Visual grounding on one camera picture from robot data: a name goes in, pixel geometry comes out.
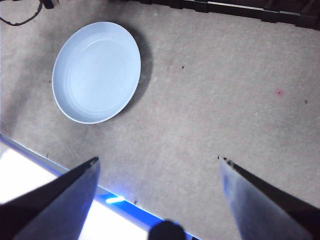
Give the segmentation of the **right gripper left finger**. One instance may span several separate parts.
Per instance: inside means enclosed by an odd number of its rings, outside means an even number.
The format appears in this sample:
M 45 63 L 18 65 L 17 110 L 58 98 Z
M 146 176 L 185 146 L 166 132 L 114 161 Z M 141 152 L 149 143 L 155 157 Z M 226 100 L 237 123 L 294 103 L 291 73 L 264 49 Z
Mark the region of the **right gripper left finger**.
M 96 194 L 98 157 L 0 206 L 2 240 L 77 240 Z

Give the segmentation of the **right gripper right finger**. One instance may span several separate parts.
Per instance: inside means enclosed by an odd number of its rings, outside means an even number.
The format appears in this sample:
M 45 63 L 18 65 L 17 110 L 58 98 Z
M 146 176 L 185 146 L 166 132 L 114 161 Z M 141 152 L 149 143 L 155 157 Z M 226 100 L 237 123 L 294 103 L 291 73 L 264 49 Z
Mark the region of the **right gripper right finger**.
M 243 240 L 318 240 L 319 208 L 219 156 L 222 188 Z

